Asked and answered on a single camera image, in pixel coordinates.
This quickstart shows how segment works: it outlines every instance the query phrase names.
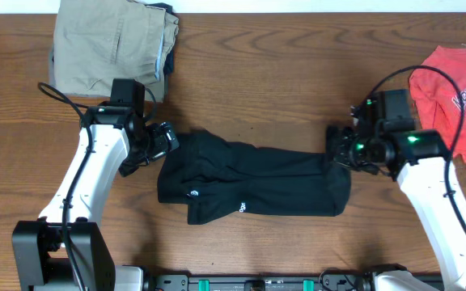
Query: stack of folded clothes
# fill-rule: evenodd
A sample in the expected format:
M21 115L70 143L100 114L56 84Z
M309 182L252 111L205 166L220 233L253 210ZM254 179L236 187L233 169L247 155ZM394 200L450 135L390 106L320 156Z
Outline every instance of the stack of folded clothes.
M62 0L49 82L65 94L96 97L111 95L114 78L134 78L162 102L178 22L164 3Z

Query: red t-shirt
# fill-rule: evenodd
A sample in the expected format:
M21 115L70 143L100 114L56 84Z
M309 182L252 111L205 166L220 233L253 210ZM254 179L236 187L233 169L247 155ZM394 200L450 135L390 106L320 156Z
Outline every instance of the red t-shirt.
M455 156L461 154L466 163L466 48L438 46L423 65L439 68L449 74L462 90L465 120ZM429 70L415 70L409 85L422 127L438 130L447 147L450 147L460 118L460 106L452 85Z

